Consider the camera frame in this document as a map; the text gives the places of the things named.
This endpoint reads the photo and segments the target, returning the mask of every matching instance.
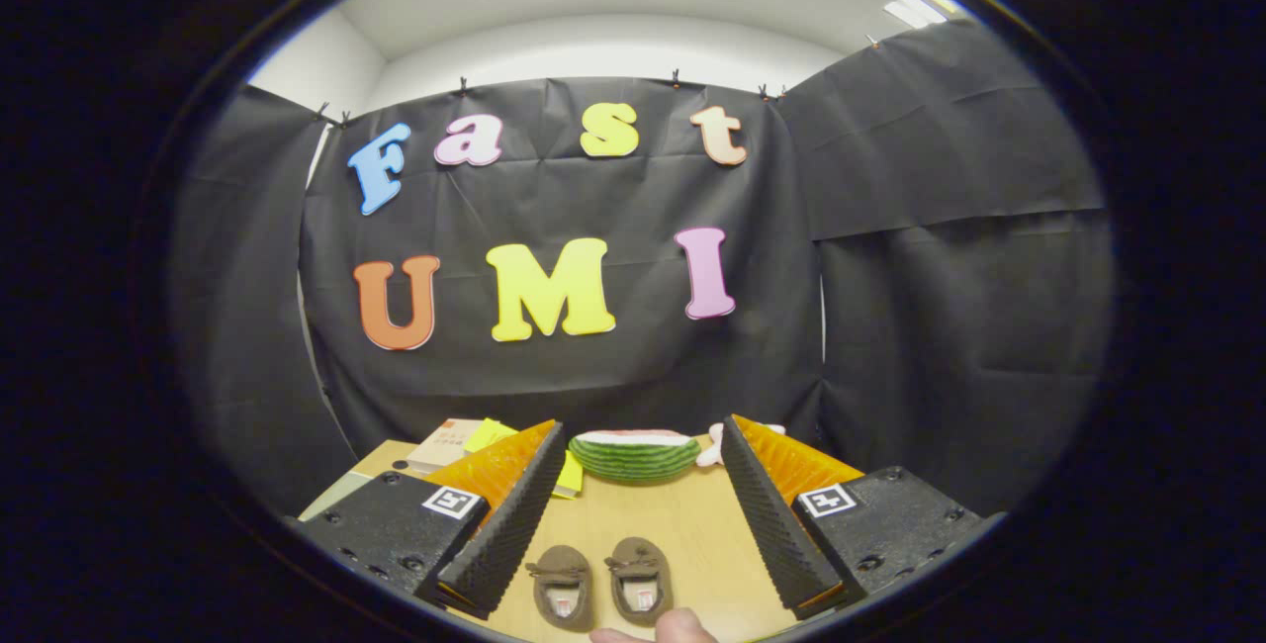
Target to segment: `letter f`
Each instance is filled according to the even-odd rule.
[[[365,196],[361,215],[379,210],[400,191],[399,180],[387,177],[387,171],[399,173],[404,168],[404,152],[396,143],[404,142],[409,134],[406,124],[395,124],[360,152],[352,153],[352,158],[347,161],[349,168],[356,170],[356,178],[360,178]]]

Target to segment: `black cloth backdrop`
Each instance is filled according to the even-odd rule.
[[[177,362],[203,446],[289,514],[357,459],[322,401],[296,284],[304,182],[324,125],[242,89],[181,182],[168,263]]]
[[[591,157],[581,115],[599,101],[637,111],[632,156]],[[706,156],[689,120],[706,106],[742,120],[741,166]],[[491,113],[503,156],[443,166],[434,147],[449,122]],[[361,215],[353,152],[398,122],[400,192]],[[308,189],[303,290],[330,400],[357,452],[385,437],[418,440],[446,418],[494,418],[515,428],[546,419],[568,430],[705,432],[730,411],[786,423],[813,440],[822,368],[817,254],[804,218],[791,142],[771,103],[751,92],[652,80],[528,80],[424,97],[362,115],[332,134]],[[685,315],[690,282],[680,229],[724,229],[725,286],[737,310]],[[610,333],[495,342],[492,247],[524,243],[551,272],[566,242],[601,238]],[[400,265],[437,256],[436,327],[415,351],[384,351],[363,332],[353,268],[389,261],[392,322],[411,320]]]
[[[1080,139],[963,20],[846,57],[779,111],[822,256],[824,439],[1013,508],[1067,444],[1110,332],[1110,224]]]
[[[636,108],[632,156],[582,152],[580,116],[598,101]],[[689,124],[713,105],[742,120],[737,168],[710,161]],[[473,113],[505,122],[500,159],[437,165],[447,124]],[[401,192],[361,215],[348,157],[398,122],[411,128]],[[386,437],[418,440],[451,416],[700,433],[741,413],[866,471],[909,467],[990,514],[1034,484],[1087,404],[1113,292],[1094,168],[1051,94],[968,22],[885,39],[781,101],[530,80],[403,103],[330,129],[304,194],[318,129],[246,89],[191,171],[173,261],[204,439],[281,511]],[[728,234],[738,309],[722,319],[684,314],[672,237],[698,227]],[[573,238],[608,243],[615,330],[533,324],[525,342],[494,342],[487,251],[525,243],[548,272]],[[352,270],[390,261],[391,318],[406,324],[400,265],[424,254],[442,263],[434,333],[380,349]],[[296,261],[337,421],[303,351]]]

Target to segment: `letter m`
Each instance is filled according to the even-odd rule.
[[[527,246],[500,246],[487,252],[487,263],[496,268],[498,324],[492,339],[523,342],[532,328],[523,319],[528,308],[532,322],[549,337],[567,303],[562,330],[604,333],[615,328],[603,296],[603,256],[606,243],[598,238],[567,242],[552,275],[546,275]]]

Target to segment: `letter u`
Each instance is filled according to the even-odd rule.
[[[352,272],[361,287],[361,324],[365,335],[377,347],[389,351],[411,351],[425,344],[436,328],[436,310],[432,296],[432,275],[439,270],[439,258],[417,256],[400,265],[409,276],[413,300],[413,322],[396,327],[387,313],[387,277],[394,272],[391,263],[367,261]]]

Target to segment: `toy shoe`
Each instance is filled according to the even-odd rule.
[[[611,571],[615,609],[629,623],[655,625],[660,614],[672,608],[668,561],[655,544],[641,537],[625,538],[606,558],[606,568]]]
[[[536,580],[532,592],[537,610],[547,621],[567,630],[592,627],[592,573],[582,553],[567,546],[549,547],[541,561],[525,566]]]

